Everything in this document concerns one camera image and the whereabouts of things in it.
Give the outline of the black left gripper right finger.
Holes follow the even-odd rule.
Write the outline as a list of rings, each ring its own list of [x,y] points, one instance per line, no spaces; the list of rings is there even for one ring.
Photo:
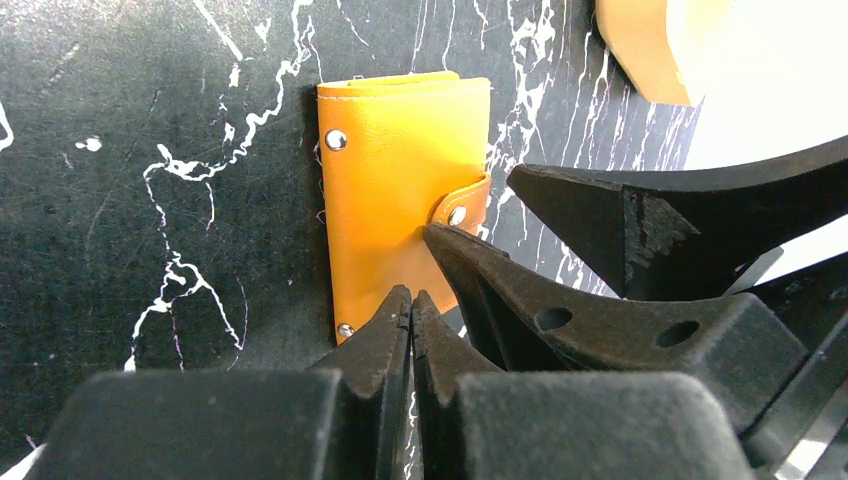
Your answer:
[[[411,335],[424,477],[466,479],[463,420],[456,400],[458,379],[502,369],[447,325],[424,290],[412,303]]]

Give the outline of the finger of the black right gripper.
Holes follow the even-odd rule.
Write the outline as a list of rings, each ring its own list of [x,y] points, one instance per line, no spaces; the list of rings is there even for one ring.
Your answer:
[[[749,293],[622,300],[557,283],[455,227],[432,224],[423,237],[458,300],[471,344],[506,371],[682,372],[702,382],[743,433],[808,355]]]
[[[717,297],[759,256],[847,213],[847,141],[685,171],[522,164],[521,201],[619,296]]]

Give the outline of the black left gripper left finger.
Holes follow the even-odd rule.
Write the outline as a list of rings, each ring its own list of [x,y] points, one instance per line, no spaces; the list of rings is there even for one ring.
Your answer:
[[[412,299],[391,288],[372,318],[310,366],[340,374],[325,479],[394,479],[406,445]]]

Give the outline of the orange leather card holder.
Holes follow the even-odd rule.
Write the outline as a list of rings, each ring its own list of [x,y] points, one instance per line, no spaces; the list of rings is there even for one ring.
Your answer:
[[[491,84],[453,71],[322,83],[320,156],[336,339],[397,285],[441,312],[457,300],[423,239],[485,221]]]

